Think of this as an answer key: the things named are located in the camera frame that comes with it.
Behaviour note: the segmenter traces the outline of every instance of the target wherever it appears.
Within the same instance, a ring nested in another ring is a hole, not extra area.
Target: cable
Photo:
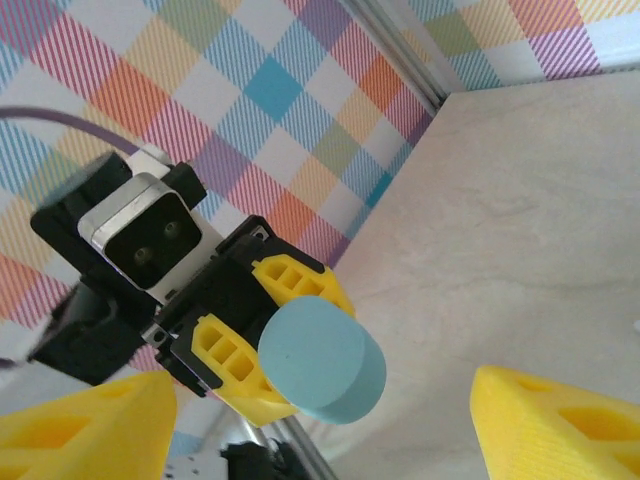
[[[107,130],[100,125],[97,125],[89,120],[85,120],[84,118],[80,118],[69,113],[60,112],[58,110],[21,106],[0,107],[0,119],[7,118],[31,118],[35,120],[61,123],[68,127],[88,133],[89,135],[93,135],[94,137],[107,142],[118,150],[123,151],[127,155],[133,155],[136,151],[138,151],[138,147],[136,146],[136,144],[130,142],[117,133]]]

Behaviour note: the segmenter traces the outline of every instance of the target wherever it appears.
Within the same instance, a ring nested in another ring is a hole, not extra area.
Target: yellow triangular block
[[[640,407],[499,367],[478,369],[471,415],[492,480],[638,480]]]
[[[154,372],[0,417],[0,480],[158,480],[176,413]]]

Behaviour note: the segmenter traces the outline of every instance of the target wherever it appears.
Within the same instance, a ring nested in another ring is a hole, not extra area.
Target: plaid wallpaper
[[[424,29],[405,39],[429,63],[430,37],[468,90],[640,64],[640,0],[388,1],[408,1]]]
[[[210,189],[199,209],[223,234],[258,213],[329,263],[431,120],[337,0],[0,0],[0,104],[64,110],[193,160]],[[0,122],[0,356],[77,278],[31,212],[107,149]],[[157,368],[145,348],[126,370]],[[174,453],[204,434],[194,411]]]

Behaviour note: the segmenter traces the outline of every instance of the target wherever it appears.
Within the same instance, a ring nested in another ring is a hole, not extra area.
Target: purple cable
[[[69,113],[59,112],[57,110],[38,107],[0,107],[0,119],[7,118],[32,118],[35,120],[61,123],[68,127],[88,133],[89,135],[93,135],[100,140],[104,140],[127,155],[133,155],[139,150],[134,143],[117,133],[113,133],[112,131],[103,128],[100,125],[96,125],[89,120],[85,120],[84,118],[76,117]]]

